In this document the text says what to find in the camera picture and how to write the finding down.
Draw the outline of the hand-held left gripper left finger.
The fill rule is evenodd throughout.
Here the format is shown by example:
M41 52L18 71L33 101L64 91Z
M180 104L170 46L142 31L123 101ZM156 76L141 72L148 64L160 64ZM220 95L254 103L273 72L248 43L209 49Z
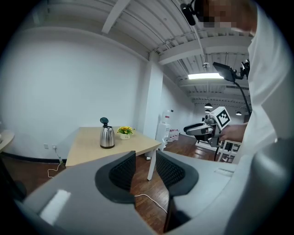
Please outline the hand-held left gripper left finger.
M112 202L134 204L135 197L130 194L130 189L135 171L136 152L130 151L97 170L95 174L96 188Z

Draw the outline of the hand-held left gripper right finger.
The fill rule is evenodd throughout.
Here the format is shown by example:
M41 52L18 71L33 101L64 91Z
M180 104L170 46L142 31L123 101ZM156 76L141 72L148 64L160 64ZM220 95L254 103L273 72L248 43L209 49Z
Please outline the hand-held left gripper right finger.
M156 170L170 196L188 194L199 179L195 168L162 151L156 153Z

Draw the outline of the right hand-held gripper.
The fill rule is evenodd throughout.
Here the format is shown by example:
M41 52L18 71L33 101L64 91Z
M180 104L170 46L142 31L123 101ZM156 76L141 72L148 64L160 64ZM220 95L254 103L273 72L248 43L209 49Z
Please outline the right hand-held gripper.
M222 130L230 123L231 118L224 106L220 106L205 115L201 123L191 124L183 130L197 140L206 141L211 147L220 147Z

